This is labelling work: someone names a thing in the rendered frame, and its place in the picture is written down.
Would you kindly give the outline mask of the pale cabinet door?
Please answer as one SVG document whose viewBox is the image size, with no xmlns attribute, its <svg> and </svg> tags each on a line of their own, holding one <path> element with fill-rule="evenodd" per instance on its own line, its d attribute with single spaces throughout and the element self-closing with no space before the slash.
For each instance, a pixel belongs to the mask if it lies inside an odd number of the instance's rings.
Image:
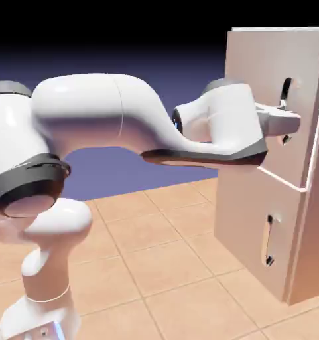
<svg viewBox="0 0 319 340">
<path fill-rule="evenodd" d="M 263 171 L 304 192 L 309 189 L 319 144 L 319 27 L 235 28 L 227 36 L 225 75 L 248 83 L 255 101 L 281 102 L 300 115 L 296 133 L 268 137 Z"/>
<path fill-rule="evenodd" d="M 305 194 L 260 169 L 236 167 L 218 173 L 215 237 L 280 301 L 288 292 L 288 269 Z M 266 267 L 261 249 L 268 214 L 273 217 L 269 254 L 274 262 Z"/>
</svg>

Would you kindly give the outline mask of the pale painted cabinet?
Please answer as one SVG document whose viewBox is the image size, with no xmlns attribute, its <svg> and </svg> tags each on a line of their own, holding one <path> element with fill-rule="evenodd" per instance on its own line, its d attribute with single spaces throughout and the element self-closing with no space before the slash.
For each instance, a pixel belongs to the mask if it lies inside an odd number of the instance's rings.
<svg viewBox="0 0 319 340">
<path fill-rule="evenodd" d="M 319 144 L 312 181 L 305 191 L 288 269 L 286 302 L 290 305 L 319 296 Z"/>
</svg>

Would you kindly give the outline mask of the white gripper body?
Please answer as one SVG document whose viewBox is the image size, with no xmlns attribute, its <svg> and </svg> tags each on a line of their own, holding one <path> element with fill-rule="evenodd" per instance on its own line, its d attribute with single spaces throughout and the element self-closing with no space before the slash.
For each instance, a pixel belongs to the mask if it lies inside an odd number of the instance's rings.
<svg viewBox="0 0 319 340">
<path fill-rule="evenodd" d="M 282 136 L 298 131 L 300 115 L 258 102 L 255 105 L 264 136 Z"/>
</svg>

